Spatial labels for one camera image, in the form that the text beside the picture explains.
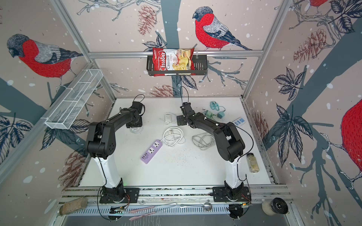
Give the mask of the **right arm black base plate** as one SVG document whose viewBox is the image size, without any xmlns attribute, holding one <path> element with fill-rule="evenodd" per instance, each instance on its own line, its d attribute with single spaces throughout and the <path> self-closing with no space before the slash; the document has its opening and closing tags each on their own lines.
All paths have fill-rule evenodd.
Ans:
<svg viewBox="0 0 362 226">
<path fill-rule="evenodd" d="M 231 189 L 228 187 L 213 187 L 210 195 L 214 202 L 251 202 L 251 192 L 248 187 Z"/>
</svg>

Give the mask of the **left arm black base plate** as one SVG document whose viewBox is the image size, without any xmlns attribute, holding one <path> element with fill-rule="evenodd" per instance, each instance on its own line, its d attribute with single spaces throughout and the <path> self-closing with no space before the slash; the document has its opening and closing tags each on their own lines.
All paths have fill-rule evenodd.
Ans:
<svg viewBox="0 0 362 226">
<path fill-rule="evenodd" d="M 102 187 L 100 191 L 99 203 L 115 204 L 115 203 L 137 203 L 139 197 L 139 188 L 106 188 Z"/>
</svg>

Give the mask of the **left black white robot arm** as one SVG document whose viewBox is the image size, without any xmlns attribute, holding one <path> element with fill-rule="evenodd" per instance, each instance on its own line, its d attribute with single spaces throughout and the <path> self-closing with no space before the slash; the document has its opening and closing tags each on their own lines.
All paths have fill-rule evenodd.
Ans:
<svg viewBox="0 0 362 226">
<path fill-rule="evenodd" d="M 123 180 L 119 175 L 113 153 L 116 149 L 116 131 L 123 126 L 127 128 L 142 127 L 145 105 L 133 101 L 131 107 L 121 108 L 118 114 L 101 122 L 90 124 L 87 135 L 86 150 L 93 158 L 105 184 L 100 188 L 101 203 L 120 203 L 126 198 Z"/>
</svg>

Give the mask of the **white charger adapter with cable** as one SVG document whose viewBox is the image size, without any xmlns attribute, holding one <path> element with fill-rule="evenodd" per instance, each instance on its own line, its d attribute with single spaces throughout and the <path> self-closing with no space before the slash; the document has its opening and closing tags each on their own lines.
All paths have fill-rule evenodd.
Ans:
<svg viewBox="0 0 362 226">
<path fill-rule="evenodd" d="M 169 125 L 169 124 L 176 122 L 176 118 L 177 118 L 177 115 L 174 113 L 165 113 L 163 122 L 166 125 Z"/>
</svg>

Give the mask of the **purple power strip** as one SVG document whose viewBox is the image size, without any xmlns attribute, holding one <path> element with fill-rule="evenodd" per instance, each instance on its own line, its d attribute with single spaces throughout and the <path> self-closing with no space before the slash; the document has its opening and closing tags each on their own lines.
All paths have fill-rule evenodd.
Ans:
<svg viewBox="0 0 362 226">
<path fill-rule="evenodd" d="M 156 155 L 156 153 L 163 146 L 163 143 L 160 140 L 155 140 L 155 142 L 149 147 L 149 149 L 141 157 L 141 161 L 145 164 L 148 164 L 150 160 Z"/>
</svg>

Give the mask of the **small white plug adapter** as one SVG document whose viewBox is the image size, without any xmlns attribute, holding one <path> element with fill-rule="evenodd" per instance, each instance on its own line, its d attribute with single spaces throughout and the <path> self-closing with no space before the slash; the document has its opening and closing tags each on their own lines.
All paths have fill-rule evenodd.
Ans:
<svg viewBox="0 0 362 226">
<path fill-rule="evenodd" d="M 141 133 L 143 131 L 143 127 L 130 128 L 129 130 L 133 134 L 139 134 L 139 133 Z"/>
</svg>

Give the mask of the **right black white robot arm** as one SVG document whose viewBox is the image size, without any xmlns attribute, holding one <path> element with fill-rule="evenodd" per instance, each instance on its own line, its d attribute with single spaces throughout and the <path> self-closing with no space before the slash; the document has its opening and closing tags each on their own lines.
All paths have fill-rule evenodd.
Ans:
<svg viewBox="0 0 362 226">
<path fill-rule="evenodd" d="M 196 113 L 190 102 L 183 102 L 180 108 L 183 114 L 177 116 L 179 126 L 188 125 L 214 137 L 219 155 L 228 162 L 224 181 L 226 197 L 237 200 L 244 189 L 244 182 L 239 178 L 238 158 L 243 155 L 246 147 L 238 129 L 232 122 L 221 123 L 207 118 L 202 113 Z"/>
</svg>

